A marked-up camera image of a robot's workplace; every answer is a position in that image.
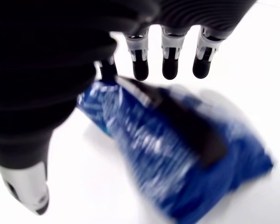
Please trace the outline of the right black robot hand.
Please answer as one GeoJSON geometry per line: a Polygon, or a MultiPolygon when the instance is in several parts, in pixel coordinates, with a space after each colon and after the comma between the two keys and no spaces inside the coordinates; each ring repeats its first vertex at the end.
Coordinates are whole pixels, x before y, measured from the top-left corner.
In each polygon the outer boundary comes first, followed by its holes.
{"type": "Polygon", "coordinates": [[[0,174],[31,212],[49,205],[53,131],[96,76],[117,70],[111,32],[124,34],[136,79],[148,76],[148,29],[162,28],[163,76],[172,80],[184,37],[199,25],[193,74],[205,78],[220,44],[252,0],[0,0],[0,174]]]}

